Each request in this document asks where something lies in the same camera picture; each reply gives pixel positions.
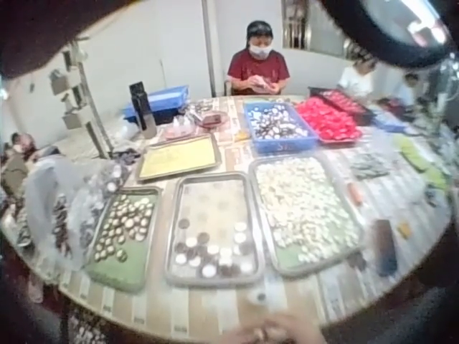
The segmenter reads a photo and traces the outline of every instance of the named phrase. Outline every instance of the white shirt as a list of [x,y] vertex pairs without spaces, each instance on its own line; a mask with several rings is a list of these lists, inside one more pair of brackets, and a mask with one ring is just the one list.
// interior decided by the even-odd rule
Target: white shirt
[[403,106],[413,106],[416,102],[415,90],[405,82],[401,82],[392,93],[394,98],[400,100]]
[[338,85],[357,97],[366,97],[373,92],[372,73],[361,75],[353,66],[344,68]]

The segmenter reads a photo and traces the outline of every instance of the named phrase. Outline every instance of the red shirt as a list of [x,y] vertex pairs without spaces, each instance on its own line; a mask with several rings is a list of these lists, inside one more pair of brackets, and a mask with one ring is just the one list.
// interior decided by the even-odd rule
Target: red shirt
[[[253,75],[259,75],[270,82],[277,83],[290,77],[284,56],[275,50],[271,51],[267,59],[255,59],[249,53],[249,49],[244,49],[232,57],[229,65],[228,75],[239,80],[247,80]],[[233,90],[232,94],[259,95],[251,88]]]

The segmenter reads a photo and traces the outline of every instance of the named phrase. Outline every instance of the face mask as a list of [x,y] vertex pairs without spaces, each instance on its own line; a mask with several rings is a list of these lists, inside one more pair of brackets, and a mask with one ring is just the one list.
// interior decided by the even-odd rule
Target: face mask
[[256,57],[258,57],[260,59],[266,59],[268,57],[268,55],[270,54],[271,50],[273,50],[273,48],[271,46],[269,46],[269,47],[257,47],[256,45],[250,45],[249,50]]

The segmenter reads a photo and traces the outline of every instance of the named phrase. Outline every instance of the wooden table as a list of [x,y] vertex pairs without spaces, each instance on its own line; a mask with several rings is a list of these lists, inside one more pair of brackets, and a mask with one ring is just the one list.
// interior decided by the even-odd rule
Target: wooden table
[[[256,157],[251,142],[234,142],[234,134],[245,126],[243,100],[222,97],[213,99],[213,102],[214,108],[229,113],[230,121],[215,133],[223,164],[212,172],[247,171],[249,163]],[[418,141],[418,144],[425,145],[422,139]],[[346,178],[351,175],[349,159],[362,150],[364,147],[358,145],[328,150],[325,154]],[[132,176],[127,184],[136,184]],[[344,320],[374,304],[409,275],[435,247],[451,217],[449,208],[434,209],[423,199],[419,204],[410,203],[412,190],[419,190],[422,178],[400,159],[398,173],[359,183],[367,205],[365,214],[362,214],[365,219],[404,219],[412,228],[408,240],[394,230],[399,253],[396,275],[381,278],[376,274],[373,254],[366,243],[363,255],[369,267],[364,271],[344,261],[301,279],[286,280],[267,266],[263,279],[251,287],[229,290],[177,288],[167,285],[163,277],[176,179],[154,185],[163,189],[163,199],[144,291],[138,295],[119,292],[92,282],[84,272],[64,272],[59,289],[77,304],[109,321],[139,333],[174,340],[210,341],[239,324],[281,310],[307,314],[320,325]],[[267,300],[264,305],[254,305],[248,300],[256,290],[265,291]]]

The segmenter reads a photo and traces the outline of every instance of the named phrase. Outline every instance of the window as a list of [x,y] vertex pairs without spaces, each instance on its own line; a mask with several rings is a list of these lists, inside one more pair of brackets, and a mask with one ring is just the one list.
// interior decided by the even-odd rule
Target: window
[[355,44],[345,37],[318,0],[282,0],[283,46],[353,59]]

